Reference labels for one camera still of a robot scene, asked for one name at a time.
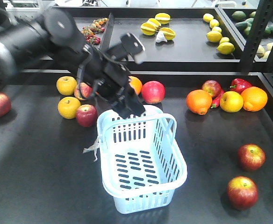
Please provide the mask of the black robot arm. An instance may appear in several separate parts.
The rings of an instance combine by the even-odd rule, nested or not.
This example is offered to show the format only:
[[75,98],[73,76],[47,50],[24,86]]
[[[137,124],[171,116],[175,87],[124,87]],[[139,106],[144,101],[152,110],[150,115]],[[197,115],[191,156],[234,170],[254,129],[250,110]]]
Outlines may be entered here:
[[0,26],[0,89],[28,64],[50,56],[76,75],[78,82],[90,85],[93,94],[108,102],[120,117],[140,116],[145,108],[129,84],[125,60],[130,56],[139,63],[144,51],[131,33],[113,47],[100,50],[86,41],[67,12],[49,9],[31,21]]

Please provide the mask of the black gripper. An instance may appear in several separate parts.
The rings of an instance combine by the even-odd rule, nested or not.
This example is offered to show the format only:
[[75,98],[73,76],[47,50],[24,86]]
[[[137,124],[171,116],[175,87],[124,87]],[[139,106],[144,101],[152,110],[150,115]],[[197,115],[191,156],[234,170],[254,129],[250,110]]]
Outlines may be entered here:
[[91,63],[89,78],[96,92],[105,99],[118,115],[126,119],[130,115],[141,116],[145,107],[129,84],[130,71],[123,64]]

